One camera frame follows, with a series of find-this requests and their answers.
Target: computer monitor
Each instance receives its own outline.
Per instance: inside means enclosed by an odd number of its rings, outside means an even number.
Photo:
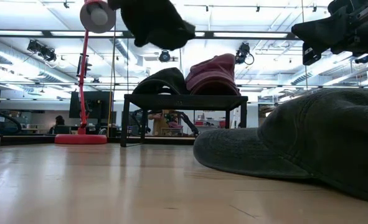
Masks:
[[[108,119],[110,104],[109,99],[110,92],[85,91],[84,100],[88,104],[88,107],[92,110],[88,118],[98,119],[98,122],[100,122],[102,119]],[[78,92],[73,92],[72,98],[70,99],[69,118],[80,118],[80,108]]]

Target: lamp base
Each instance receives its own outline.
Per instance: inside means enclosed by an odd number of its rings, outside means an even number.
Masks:
[[[94,134],[58,134],[56,144],[106,144],[108,138],[104,135]]]

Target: red desk lamp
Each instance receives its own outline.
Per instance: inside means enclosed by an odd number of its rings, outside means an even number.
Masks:
[[[84,100],[84,74],[86,72],[86,57],[89,32],[101,34],[108,32],[116,24],[116,13],[112,11],[108,4],[102,0],[84,0],[84,5],[80,11],[80,20],[85,28],[82,62],[80,64],[80,78],[78,81],[81,123],[78,134],[58,134],[55,137],[57,144],[105,144],[107,137],[104,135],[85,134],[87,127],[87,115],[85,112]]]

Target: maroon cap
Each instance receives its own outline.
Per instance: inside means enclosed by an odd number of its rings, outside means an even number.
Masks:
[[[234,70],[233,54],[215,56],[191,67],[191,72],[185,79],[186,87],[193,95],[216,95],[214,90],[217,86],[221,90],[220,95],[240,95],[235,84]]]

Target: wooden floor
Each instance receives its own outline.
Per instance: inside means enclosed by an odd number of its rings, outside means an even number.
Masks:
[[[9,146],[2,223],[368,223],[368,202],[212,170],[190,146]]]

